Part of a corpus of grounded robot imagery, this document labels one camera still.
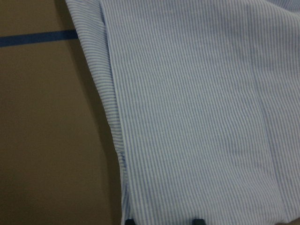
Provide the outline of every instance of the blue and white striped fabric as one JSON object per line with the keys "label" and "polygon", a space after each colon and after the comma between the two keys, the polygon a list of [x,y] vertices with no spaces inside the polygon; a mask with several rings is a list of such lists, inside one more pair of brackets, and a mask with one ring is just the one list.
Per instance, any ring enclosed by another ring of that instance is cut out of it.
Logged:
{"label": "blue and white striped fabric", "polygon": [[122,221],[300,217],[299,0],[66,0],[120,163]]}

